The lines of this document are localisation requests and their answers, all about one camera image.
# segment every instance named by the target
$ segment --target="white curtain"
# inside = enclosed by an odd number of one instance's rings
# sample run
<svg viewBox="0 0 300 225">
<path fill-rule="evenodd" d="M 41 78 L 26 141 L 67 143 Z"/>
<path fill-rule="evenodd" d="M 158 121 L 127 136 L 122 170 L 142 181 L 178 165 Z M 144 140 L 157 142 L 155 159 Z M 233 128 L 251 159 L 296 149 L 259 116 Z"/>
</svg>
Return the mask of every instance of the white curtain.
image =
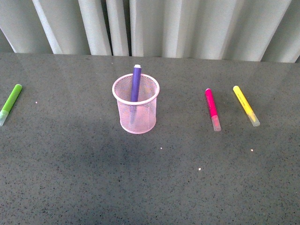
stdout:
<svg viewBox="0 0 300 225">
<path fill-rule="evenodd" d="M 0 52 L 299 62 L 300 0 L 0 0 Z"/>
</svg>

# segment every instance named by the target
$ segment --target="gray speckled countertop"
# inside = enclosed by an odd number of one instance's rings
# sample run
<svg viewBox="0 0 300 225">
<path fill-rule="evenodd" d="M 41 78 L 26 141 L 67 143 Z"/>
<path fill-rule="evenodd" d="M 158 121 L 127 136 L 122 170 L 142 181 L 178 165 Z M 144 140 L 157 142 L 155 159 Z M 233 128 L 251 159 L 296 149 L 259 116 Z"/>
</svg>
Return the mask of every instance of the gray speckled countertop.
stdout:
<svg viewBox="0 0 300 225">
<path fill-rule="evenodd" d="M 161 88 L 143 135 L 122 129 L 112 94 L 134 64 Z M 0 224 L 300 222 L 300 64 L 0 53 L 1 106 L 16 83 L 0 127 Z"/>
</svg>

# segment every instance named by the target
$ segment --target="marker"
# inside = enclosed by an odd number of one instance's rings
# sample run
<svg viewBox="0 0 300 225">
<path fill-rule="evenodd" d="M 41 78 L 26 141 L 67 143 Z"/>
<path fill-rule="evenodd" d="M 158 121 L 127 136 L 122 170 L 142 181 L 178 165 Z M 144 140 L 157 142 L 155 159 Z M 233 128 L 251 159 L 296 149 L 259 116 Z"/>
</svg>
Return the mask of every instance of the marker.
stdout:
<svg viewBox="0 0 300 225">
<path fill-rule="evenodd" d="M 205 96 L 206 96 L 208 107 L 210 109 L 210 116 L 211 116 L 212 125 L 214 127 L 214 131 L 220 131 L 221 125 L 220 125 L 220 121 L 219 121 L 219 117 L 218 117 L 218 113 L 217 113 L 217 109 L 216 109 L 216 105 L 215 105 L 215 101 L 211 89 L 208 88 L 205 90 Z"/>
<path fill-rule="evenodd" d="M 131 102 L 137 102 L 139 97 L 139 88 L 141 80 L 141 71 L 142 68 L 140 65 L 135 65 L 132 75 L 132 88 L 131 88 Z"/>
<path fill-rule="evenodd" d="M 9 95 L 6 103 L 4 104 L 2 110 L 0 111 L 0 127 L 3 125 L 6 120 L 11 108 L 13 107 L 15 101 L 17 100 L 20 92 L 22 90 L 22 85 L 16 84 L 13 91 Z"/>
<path fill-rule="evenodd" d="M 259 122 L 258 118 L 254 114 L 254 111 L 252 110 L 251 106 L 249 105 L 248 101 L 246 100 L 245 96 L 243 95 L 243 92 L 240 90 L 240 88 L 238 86 L 234 86 L 233 91 L 234 91 L 236 97 L 238 97 L 238 99 L 239 99 L 241 105 L 243 106 L 246 114 L 248 115 L 252 125 L 254 127 L 258 127 L 261 123 Z"/>
</svg>

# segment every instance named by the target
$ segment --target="clear marker cap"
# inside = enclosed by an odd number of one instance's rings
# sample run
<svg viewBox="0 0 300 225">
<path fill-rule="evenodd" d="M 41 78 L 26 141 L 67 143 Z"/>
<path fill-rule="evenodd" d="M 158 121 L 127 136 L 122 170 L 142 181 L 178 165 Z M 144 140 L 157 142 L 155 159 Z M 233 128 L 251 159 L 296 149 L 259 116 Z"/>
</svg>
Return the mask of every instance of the clear marker cap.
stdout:
<svg viewBox="0 0 300 225">
<path fill-rule="evenodd" d="M 0 127 L 4 124 L 4 121 L 6 120 L 8 116 L 8 112 L 5 110 L 0 111 Z"/>
<path fill-rule="evenodd" d="M 258 127 L 261 124 L 253 111 L 249 112 L 247 115 L 254 127 Z"/>
<path fill-rule="evenodd" d="M 212 121 L 212 125 L 214 127 L 214 131 L 221 131 L 219 117 L 217 115 L 215 115 L 211 118 L 211 121 Z"/>
</svg>

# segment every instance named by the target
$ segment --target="pink mesh pen holder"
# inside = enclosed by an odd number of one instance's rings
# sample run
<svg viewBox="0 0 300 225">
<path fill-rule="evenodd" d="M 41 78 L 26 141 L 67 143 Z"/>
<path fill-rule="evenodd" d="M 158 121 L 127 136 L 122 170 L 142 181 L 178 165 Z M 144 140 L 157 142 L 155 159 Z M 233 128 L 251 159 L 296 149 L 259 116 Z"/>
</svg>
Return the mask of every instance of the pink mesh pen holder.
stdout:
<svg viewBox="0 0 300 225">
<path fill-rule="evenodd" d="M 120 123 L 132 134 L 143 134 L 154 128 L 156 123 L 156 98 L 159 84 L 151 76 L 141 74 L 137 102 L 131 102 L 132 74 L 120 77 L 112 86 L 117 99 Z"/>
</svg>

